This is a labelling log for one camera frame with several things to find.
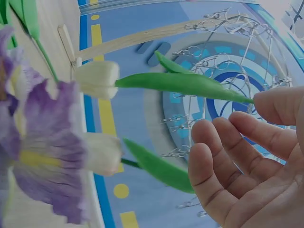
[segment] yellow stripe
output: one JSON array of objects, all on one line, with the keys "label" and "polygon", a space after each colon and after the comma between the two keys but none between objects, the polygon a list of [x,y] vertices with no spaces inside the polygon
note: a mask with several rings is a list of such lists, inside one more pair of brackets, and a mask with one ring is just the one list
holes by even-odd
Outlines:
[{"label": "yellow stripe", "polygon": [[[92,33],[92,46],[99,45],[103,42],[101,36],[100,24],[92,25],[91,33]],[[94,58],[94,61],[104,61],[104,60],[105,57],[103,55],[96,56]],[[98,99],[98,109],[99,109],[99,117],[100,117],[102,132],[116,137],[116,128],[113,118],[111,101]],[[121,164],[119,166],[118,172],[123,172],[123,171],[124,171],[124,167]]]},{"label": "yellow stripe", "polygon": [[123,228],[139,228],[134,211],[121,213],[120,218],[122,220]]},{"label": "yellow stripe", "polygon": [[118,166],[117,173],[119,173],[119,172],[124,172],[124,166],[123,166],[122,163],[120,163],[119,166]]}]

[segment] yellow petal marking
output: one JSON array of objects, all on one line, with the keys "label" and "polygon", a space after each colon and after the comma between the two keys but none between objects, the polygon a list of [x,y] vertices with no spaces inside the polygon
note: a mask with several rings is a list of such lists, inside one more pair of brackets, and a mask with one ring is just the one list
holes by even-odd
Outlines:
[{"label": "yellow petal marking", "polygon": [[20,162],[31,167],[38,167],[42,165],[50,165],[60,167],[61,162],[57,158],[52,158],[32,151],[21,151]]}]

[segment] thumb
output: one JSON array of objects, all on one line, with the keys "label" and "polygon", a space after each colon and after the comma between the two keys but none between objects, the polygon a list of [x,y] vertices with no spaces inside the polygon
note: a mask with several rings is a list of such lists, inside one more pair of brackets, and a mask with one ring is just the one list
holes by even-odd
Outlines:
[{"label": "thumb", "polygon": [[304,154],[304,97],[302,98],[296,118],[296,134],[302,153]]}]

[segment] blue stripe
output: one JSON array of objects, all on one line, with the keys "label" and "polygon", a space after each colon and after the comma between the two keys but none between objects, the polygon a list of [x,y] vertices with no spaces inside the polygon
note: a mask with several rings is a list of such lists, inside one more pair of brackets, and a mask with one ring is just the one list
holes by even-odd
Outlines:
[{"label": "blue stripe", "polygon": [[[80,50],[86,49],[88,47],[88,39],[87,39],[87,16],[80,17]],[[88,95],[84,95],[85,102],[85,120],[86,120],[86,128],[88,132],[96,132],[95,124],[94,124],[94,115],[93,115],[93,106],[92,106],[92,98]],[[115,228],[115,223],[110,207],[110,202],[108,199],[108,194],[106,192],[105,187],[105,179],[102,176],[94,175],[96,191],[98,194],[99,205],[103,214],[104,225],[106,228]]]},{"label": "blue stripe", "polygon": [[86,5],[86,0],[78,0],[78,5],[79,6]]},{"label": "blue stripe", "polygon": [[215,51],[217,53],[227,53],[227,54],[231,54],[232,53],[231,47],[225,47],[225,46],[215,47]]}]

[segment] finger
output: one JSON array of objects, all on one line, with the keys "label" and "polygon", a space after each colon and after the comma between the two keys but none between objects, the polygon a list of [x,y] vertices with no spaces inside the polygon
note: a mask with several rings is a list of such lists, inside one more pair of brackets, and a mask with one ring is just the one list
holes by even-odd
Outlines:
[{"label": "finger", "polygon": [[217,179],[235,197],[241,198],[257,185],[254,179],[244,176],[230,159],[210,121],[198,121],[192,128],[192,138],[195,143],[204,143],[210,148]]},{"label": "finger", "polygon": [[213,124],[227,154],[246,175],[263,182],[282,167],[278,162],[264,158],[241,136],[229,120],[217,118],[213,121]]},{"label": "finger", "polygon": [[302,153],[304,153],[304,98],[302,99],[296,120],[296,132]]},{"label": "finger", "polygon": [[244,112],[232,113],[229,120],[241,134],[285,161],[298,143],[295,130],[259,121]]},{"label": "finger", "polygon": [[206,144],[198,143],[189,156],[189,179],[205,211],[220,225],[237,198],[223,188],[214,171],[212,154]]},{"label": "finger", "polygon": [[304,87],[279,87],[254,96],[257,112],[278,125],[296,125],[296,117],[304,96]]}]

